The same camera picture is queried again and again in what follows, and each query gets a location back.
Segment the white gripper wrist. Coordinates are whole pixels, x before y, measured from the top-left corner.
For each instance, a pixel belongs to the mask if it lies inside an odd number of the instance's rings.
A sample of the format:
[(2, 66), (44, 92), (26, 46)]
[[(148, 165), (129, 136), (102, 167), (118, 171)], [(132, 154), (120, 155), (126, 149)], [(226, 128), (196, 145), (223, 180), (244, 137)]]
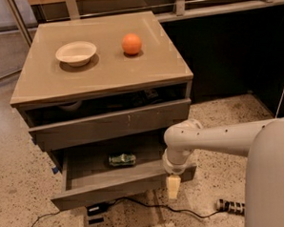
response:
[(179, 187), (181, 184), (181, 175), (185, 172), (188, 166), (188, 158), (191, 151), (177, 151), (175, 149), (166, 149), (162, 155), (163, 167), (167, 176), (167, 195), (169, 199), (176, 199), (178, 196)]

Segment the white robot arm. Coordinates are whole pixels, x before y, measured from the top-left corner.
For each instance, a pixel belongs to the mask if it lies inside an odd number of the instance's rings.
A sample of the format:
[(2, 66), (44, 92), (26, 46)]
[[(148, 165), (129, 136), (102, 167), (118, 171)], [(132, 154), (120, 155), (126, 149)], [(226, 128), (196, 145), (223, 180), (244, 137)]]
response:
[(245, 227), (284, 227), (284, 117), (202, 128), (188, 119), (165, 133), (166, 173), (181, 175), (196, 149), (245, 156)]

